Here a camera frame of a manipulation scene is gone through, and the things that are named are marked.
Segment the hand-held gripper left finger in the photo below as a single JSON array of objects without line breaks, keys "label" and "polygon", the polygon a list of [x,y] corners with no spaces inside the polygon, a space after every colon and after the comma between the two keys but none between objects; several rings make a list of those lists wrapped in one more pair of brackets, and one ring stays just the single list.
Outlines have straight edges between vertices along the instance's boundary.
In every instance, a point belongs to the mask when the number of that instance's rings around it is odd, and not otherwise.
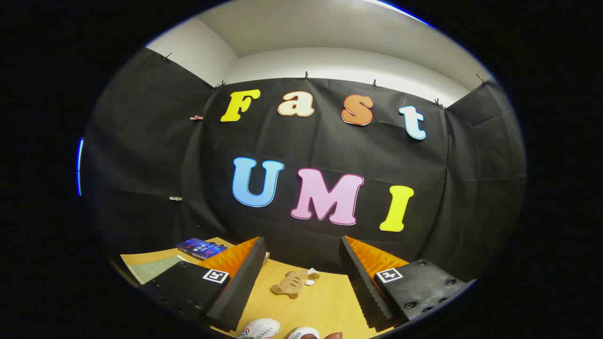
[{"label": "hand-held gripper left finger", "polygon": [[255,237],[198,264],[180,260],[139,290],[190,323],[235,331],[265,255]]}]

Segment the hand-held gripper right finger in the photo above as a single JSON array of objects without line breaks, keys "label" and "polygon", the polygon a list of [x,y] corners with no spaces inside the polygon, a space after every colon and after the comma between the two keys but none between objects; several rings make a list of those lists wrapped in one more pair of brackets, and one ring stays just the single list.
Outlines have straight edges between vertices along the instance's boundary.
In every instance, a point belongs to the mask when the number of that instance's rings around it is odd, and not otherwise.
[{"label": "hand-held gripper right finger", "polygon": [[430,260],[407,262],[346,235],[339,253],[367,325],[375,330],[416,323],[476,283]]}]

